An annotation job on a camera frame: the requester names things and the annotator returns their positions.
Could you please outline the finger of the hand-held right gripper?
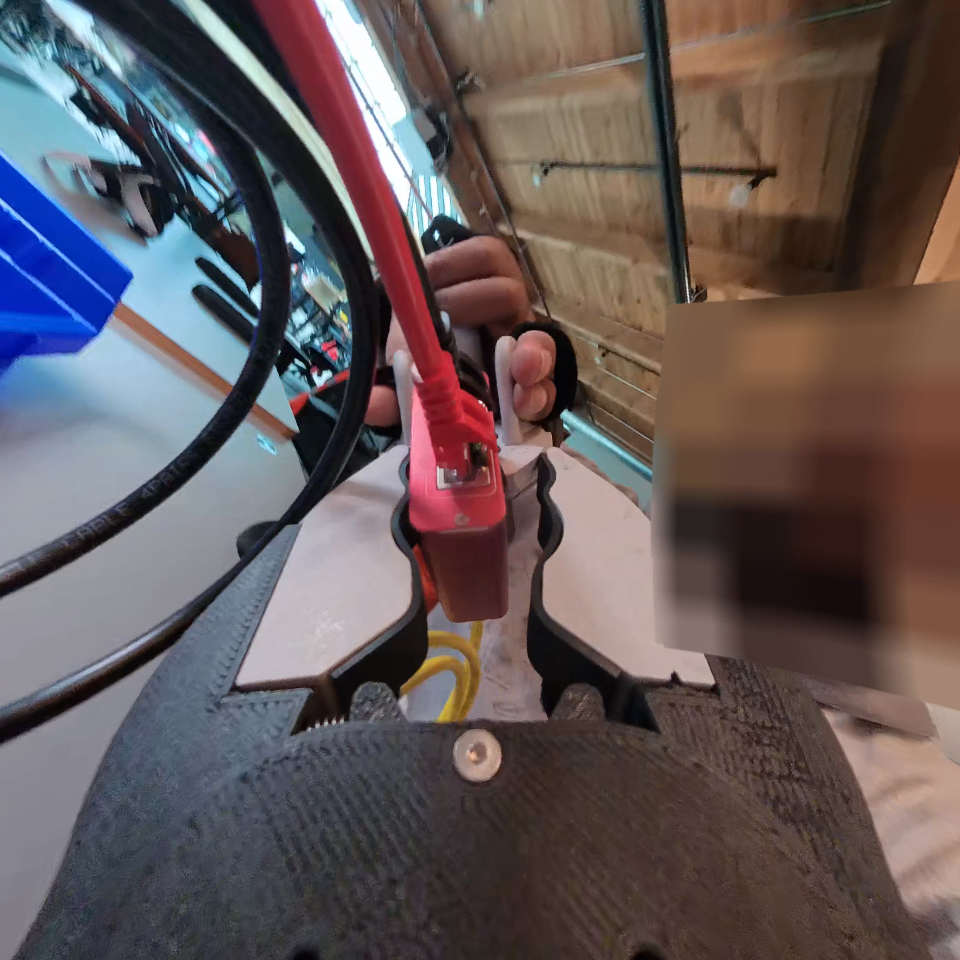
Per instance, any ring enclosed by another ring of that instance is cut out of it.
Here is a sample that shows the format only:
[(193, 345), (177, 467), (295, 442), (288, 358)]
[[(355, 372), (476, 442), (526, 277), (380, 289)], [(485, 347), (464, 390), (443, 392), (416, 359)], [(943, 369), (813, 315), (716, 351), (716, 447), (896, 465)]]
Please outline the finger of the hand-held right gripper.
[(392, 354), (391, 370), (399, 409), (402, 444), (410, 449), (413, 402), (419, 374), (410, 353), (405, 348), (399, 348)]
[(512, 373), (512, 359), (518, 342), (513, 337), (500, 338), (495, 345), (494, 369), (499, 424), (496, 433), (499, 445), (499, 463), (504, 477), (505, 496), (516, 499), (537, 481), (537, 462), (551, 449), (551, 433), (525, 421), (514, 407), (516, 381)]

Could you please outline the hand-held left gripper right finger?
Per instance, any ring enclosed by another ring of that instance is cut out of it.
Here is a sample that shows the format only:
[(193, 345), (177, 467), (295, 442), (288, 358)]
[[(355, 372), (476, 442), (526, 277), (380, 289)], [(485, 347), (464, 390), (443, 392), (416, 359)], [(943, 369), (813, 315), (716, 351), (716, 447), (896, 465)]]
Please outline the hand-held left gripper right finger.
[(657, 640), (651, 523), (640, 507), (558, 448), (536, 466), (541, 556), (527, 652), (543, 684), (713, 687), (703, 654)]

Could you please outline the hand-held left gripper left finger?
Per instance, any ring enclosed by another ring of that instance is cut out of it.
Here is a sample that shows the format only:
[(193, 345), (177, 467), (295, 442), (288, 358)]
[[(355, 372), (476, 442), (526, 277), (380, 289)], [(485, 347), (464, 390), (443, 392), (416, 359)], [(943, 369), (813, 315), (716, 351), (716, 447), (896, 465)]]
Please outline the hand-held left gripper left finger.
[(404, 538), (407, 450), (336, 486), (300, 523), (238, 690), (400, 690), (426, 659), (421, 574)]

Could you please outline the red metal ethernet adapter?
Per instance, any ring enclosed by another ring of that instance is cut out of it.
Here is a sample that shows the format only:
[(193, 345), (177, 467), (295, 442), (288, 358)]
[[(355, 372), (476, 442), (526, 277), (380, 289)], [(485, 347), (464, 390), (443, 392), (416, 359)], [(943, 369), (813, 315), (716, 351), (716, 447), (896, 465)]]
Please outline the red metal ethernet adapter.
[(461, 476), (440, 465), (423, 404), (414, 393), (409, 456), (409, 520), (418, 534), (449, 621), (502, 618), (509, 606), (508, 510), (496, 425), (472, 446), (477, 465)]

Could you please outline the blue plastic storage bin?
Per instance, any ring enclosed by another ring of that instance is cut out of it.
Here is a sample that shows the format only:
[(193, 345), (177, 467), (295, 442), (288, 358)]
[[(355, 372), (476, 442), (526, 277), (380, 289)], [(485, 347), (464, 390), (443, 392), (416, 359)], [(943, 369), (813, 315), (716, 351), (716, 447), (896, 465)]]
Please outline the blue plastic storage bin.
[(1, 374), (28, 356), (78, 354), (132, 271), (1, 155)]

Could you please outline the white side table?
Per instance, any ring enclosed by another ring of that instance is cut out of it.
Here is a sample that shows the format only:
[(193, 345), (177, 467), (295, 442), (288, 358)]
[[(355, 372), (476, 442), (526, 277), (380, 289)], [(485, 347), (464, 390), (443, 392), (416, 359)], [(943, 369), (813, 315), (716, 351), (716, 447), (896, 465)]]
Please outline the white side table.
[(2, 458), (16, 447), (94, 428), (179, 450), (220, 407), (247, 348), (199, 306), (204, 244), (174, 220), (144, 241), (109, 203), (79, 186), (70, 158), (112, 160), (7, 51), (2, 154), (130, 271), (114, 317), (82, 351), (17, 361), (2, 377)]

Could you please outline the person's torso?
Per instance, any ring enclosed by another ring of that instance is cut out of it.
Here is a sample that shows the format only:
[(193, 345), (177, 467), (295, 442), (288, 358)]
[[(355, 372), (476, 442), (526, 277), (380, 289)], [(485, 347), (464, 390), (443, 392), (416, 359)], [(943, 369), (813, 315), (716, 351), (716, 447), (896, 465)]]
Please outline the person's torso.
[(894, 698), (850, 714), (822, 707), (866, 799), (894, 882), (932, 958), (959, 957), (958, 739), (955, 711)]

